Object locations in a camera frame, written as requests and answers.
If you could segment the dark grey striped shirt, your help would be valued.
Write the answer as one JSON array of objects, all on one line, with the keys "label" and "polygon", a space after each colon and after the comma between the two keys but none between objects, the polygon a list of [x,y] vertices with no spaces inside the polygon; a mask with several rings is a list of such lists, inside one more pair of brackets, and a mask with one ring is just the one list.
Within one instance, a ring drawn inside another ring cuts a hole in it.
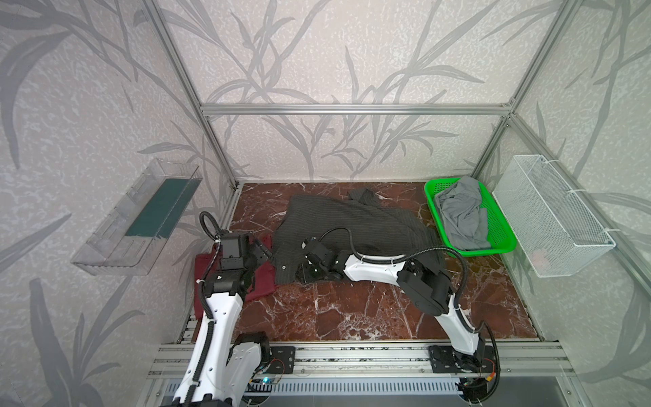
[{"label": "dark grey striped shirt", "polygon": [[341,200],[316,195],[290,198],[287,213],[273,236],[272,264],[275,283],[290,284],[304,261],[302,243],[333,229],[323,244],[334,252],[397,256],[440,246],[439,235],[416,215],[396,206],[383,206],[368,188],[349,192]]}]

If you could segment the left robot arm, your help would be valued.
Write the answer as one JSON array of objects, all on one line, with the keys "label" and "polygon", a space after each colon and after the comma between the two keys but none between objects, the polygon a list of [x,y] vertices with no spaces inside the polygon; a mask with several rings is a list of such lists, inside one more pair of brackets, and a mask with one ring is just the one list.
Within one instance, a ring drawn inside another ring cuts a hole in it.
[{"label": "left robot arm", "polygon": [[251,237],[224,232],[197,280],[203,316],[192,357],[172,406],[239,406],[254,374],[271,363],[264,332],[233,337],[257,270]]}]

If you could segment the green plastic basket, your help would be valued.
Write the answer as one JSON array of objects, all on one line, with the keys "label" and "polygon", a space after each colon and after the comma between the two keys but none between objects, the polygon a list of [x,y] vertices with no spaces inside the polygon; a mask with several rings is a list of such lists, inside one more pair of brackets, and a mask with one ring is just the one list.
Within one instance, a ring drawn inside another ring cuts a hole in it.
[{"label": "green plastic basket", "polygon": [[[442,239],[442,242],[446,246],[455,250],[457,249],[452,246],[452,244],[449,242],[449,239],[445,235],[442,221],[435,204],[435,195],[442,192],[450,185],[454,184],[456,181],[459,181],[459,179],[460,178],[454,177],[435,179],[428,181],[424,186],[427,203],[430,211],[432,212],[432,217],[435,221],[435,225]],[[481,188],[482,197],[481,207],[487,210],[488,215],[488,242],[491,244],[491,248],[477,251],[461,250],[458,252],[460,252],[464,257],[479,257],[490,256],[494,254],[505,254],[513,251],[517,246],[515,234],[512,232],[510,225],[508,224],[505,216],[502,214],[500,208],[498,207],[498,204],[493,199],[491,193],[480,181],[479,186]]]}]

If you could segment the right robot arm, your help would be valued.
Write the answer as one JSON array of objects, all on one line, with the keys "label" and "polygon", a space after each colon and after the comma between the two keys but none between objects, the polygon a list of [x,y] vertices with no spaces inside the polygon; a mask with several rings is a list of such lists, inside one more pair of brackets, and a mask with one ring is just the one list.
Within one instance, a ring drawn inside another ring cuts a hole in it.
[{"label": "right robot arm", "polygon": [[434,366],[451,371],[480,372],[486,341],[461,310],[447,271],[434,271],[419,259],[437,251],[454,255],[460,260],[462,270],[468,271],[464,258],[447,247],[382,257],[350,250],[335,252],[319,239],[312,238],[302,244],[303,263],[297,278],[302,283],[348,279],[355,283],[384,283],[400,288],[421,313],[437,320],[449,338],[449,348],[432,349]]}]

